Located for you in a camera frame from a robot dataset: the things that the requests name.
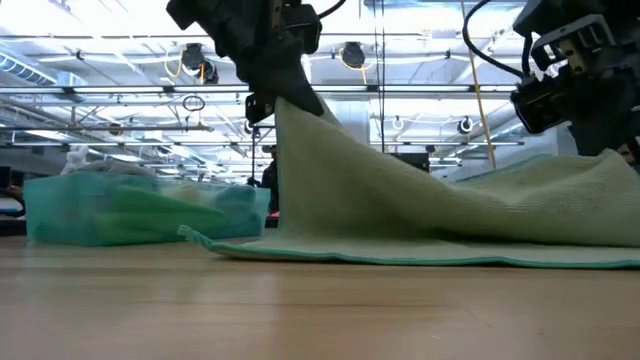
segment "wooden table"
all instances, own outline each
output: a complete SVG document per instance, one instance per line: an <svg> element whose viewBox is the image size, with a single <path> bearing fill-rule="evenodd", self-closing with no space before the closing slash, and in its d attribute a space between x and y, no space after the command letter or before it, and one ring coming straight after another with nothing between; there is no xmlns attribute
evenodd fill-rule
<svg viewBox="0 0 640 360"><path fill-rule="evenodd" d="M640 273L259 263L0 238L0 359L638 359Z"/></svg>

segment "black robotic arm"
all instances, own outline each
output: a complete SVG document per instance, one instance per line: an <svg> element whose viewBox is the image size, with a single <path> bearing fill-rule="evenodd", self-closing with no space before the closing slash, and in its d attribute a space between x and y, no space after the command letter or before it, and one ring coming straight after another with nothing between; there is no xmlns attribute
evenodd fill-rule
<svg viewBox="0 0 640 360"><path fill-rule="evenodd" d="M300 62L302 54L318 49L322 31L311 5L300 0L171 0L167 12L183 30L198 23L215 41L218 56L235 63L238 78L254 92L245 102L250 122L271 115L278 96L322 115Z"/></svg>
<svg viewBox="0 0 640 360"><path fill-rule="evenodd" d="M482 0L469 12L465 28L469 17L490 1ZM610 148L631 153L636 163L640 160L639 19L640 1L527 2L513 24L525 38L525 48L524 72L511 101L529 132L570 121L581 155ZM535 43L533 34L540 35ZM537 78L529 70L529 56L542 71L559 66L557 76Z"/></svg>

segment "metal ceiling beam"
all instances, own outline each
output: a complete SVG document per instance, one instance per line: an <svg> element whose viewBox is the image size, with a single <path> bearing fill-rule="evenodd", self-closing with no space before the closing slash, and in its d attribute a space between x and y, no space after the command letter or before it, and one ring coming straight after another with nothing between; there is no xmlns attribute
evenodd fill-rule
<svg viewBox="0 0 640 360"><path fill-rule="evenodd" d="M340 37L355 37L355 36L376 36L375 33L345 33L345 32L337 32L330 33L325 32L321 34L322 36L340 36ZM385 33L385 36L393 36L393 37L425 37L424 34L420 33L412 33L412 32L403 32L403 33ZM182 41L182 40L190 40L190 39L207 39L211 40L211 37L206 34L198 34L198 35L185 35L185 34L165 34L165 35L140 35L140 34L132 34L132 35L102 35L102 39L104 40L163 40L163 41ZM52 40L60 40L60 41L73 41L73 40L92 40L93 37L90 35L0 35L0 40L7 42L28 42L28 41L52 41Z"/></svg>
<svg viewBox="0 0 640 360"><path fill-rule="evenodd" d="M12 131L212 131L212 127L185 127L185 126L0 126L0 132Z"/></svg>
<svg viewBox="0 0 640 360"><path fill-rule="evenodd" d="M387 98L417 97L422 99L475 98L472 85L312 85L313 90L329 98L377 97L384 91ZM483 84L483 98L508 99L515 86ZM0 87L0 95L180 95L236 94L240 99L249 94L247 85L185 85L185 86L80 86L80 87ZM82 103L69 102L68 106Z"/></svg>
<svg viewBox="0 0 640 360"><path fill-rule="evenodd" d="M243 105L244 102L239 101L220 101L220 100L207 100L203 99L206 105ZM68 101L59 101L59 100L50 100L34 103L32 101L19 101L16 102L24 105L37 105L39 108L44 107L131 107L131 106L162 106L167 104L167 100L159 99L157 101L127 101L127 100L116 100L116 99L106 99L106 101L100 100L88 100L83 101L82 103L70 103Z"/></svg>

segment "teal plastic bin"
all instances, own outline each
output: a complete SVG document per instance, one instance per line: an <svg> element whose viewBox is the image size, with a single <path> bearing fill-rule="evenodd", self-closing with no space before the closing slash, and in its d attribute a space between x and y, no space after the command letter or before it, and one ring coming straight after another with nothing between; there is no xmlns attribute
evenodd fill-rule
<svg viewBox="0 0 640 360"><path fill-rule="evenodd" d="M25 182L29 241L112 246L260 236L269 190L148 176L78 172Z"/></svg>

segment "fluorescent light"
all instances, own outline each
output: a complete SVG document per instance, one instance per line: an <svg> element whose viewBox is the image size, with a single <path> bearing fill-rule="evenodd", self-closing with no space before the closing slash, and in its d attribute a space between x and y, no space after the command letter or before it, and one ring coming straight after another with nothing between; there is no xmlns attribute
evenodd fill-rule
<svg viewBox="0 0 640 360"><path fill-rule="evenodd" d="M64 91L59 87L3 87L0 94L62 94Z"/></svg>
<svg viewBox="0 0 640 360"><path fill-rule="evenodd" d="M48 131L48 130L27 130L25 131L27 134L40 136L43 138L51 139L51 140L68 140L69 137L63 133L59 133L57 131Z"/></svg>
<svg viewBox="0 0 640 360"><path fill-rule="evenodd" d="M118 143L69 143L69 145L75 146L118 146Z"/></svg>
<svg viewBox="0 0 640 360"><path fill-rule="evenodd" d="M9 143L11 146L62 146L61 143L53 142L28 142L28 143Z"/></svg>
<svg viewBox="0 0 640 360"><path fill-rule="evenodd" d="M137 156L133 156L133 155L110 155L112 158L120 160L120 161L126 161L126 162L138 162L138 161L142 161L142 159L140 159Z"/></svg>
<svg viewBox="0 0 640 360"><path fill-rule="evenodd" d="M178 93L225 93L225 92L248 92L246 85L197 85L197 86L176 86L173 91Z"/></svg>
<svg viewBox="0 0 640 360"><path fill-rule="evenodd" d="M459 146L461 142L444 142L444 141L385 141L385 145L433 145L433 146ZM382 141L372 141L371 145L382 145Z"/></svg>
<svg viewBox="0 0 640 360"><path fill-rule="evenodd" d="M185 168L187 168L187 167L194 167L194 168L202 167L202 168L205 168L206 167L205 165L198 165L198 164L176 164L176 163L173 163L173 164L145 164L144 166L145 167L152 167L152 168L161 168L161 167L167 167L167 166L168 167L182 166L182 167L185 167Z"/></svg>
<svg viewBox="0 0 640 360"><path fill-rule="evenodd" d="M429 165L429 167L461 167L462 164L434 164L434 165Z"/></svg>
<svg viewBox="0 0 640 360"><path fill-rule="evenodd" d="M397 91L397 92L417 92L417 91L432 91L432 92L458 92L469 91L469 86L438 86L438 85L384 85L380 87L383 91Z"/></svg>
<svg viewBox="0 0 640 360"><path fill-rule="evenodd" d="M469 143L469 145L487 146L488 144L486 142L472 142L472 143ZM492 142L491 145L493 145L493 146L519 146L519 145L524 145L524 142L522 142L522 141L502 141L502 142Z"/></svg>
<svg viewBox="0 0 640 360"><path fill-rule="evenodd" d="M313 90L318 92L346 92L346 91L367 91L366 86L351 86L351 85L313 85Z"/></svg>
<svg viewBox="0 0 640 360"><path fill-rule="evenodd" d="M429 158L429 161L462 161L460 158Z"/></svg>
<svg viewBox="0 0 640 360"><path fill-rule="evenodd" d="M180 170L178 169L160 169L165 174L180 174Z"/></svg>
<svg viewBox="0 0 640 360"><path fill-rule="evenodd" d="M180 145L184 145L184 146L226 146L226 145L231 145L231 142L230 141L185 141L185 142L181 142Z"/></svg>
<svg viewBox="0 0 640 360"><path fill-rule="evenodd" d="M76 87L75 92L78 94L108 94L108 93L161 93L163 88L160 86L96 86L96 87Z"/></svg>
<svg viewBox="0 0 640 360"><path fill-rule="evenodd" d="M170 146L175 145L173 142L126 142L125 146Z"/></svg>
<svg viewBox="0 0 640 360"><path fill-rule="evenodd" d="M514 86L510 86L510 85L497 85L497 86L492 86L492 85L483 85L480 86L480 91L515 91L516 87Z"/></svg>

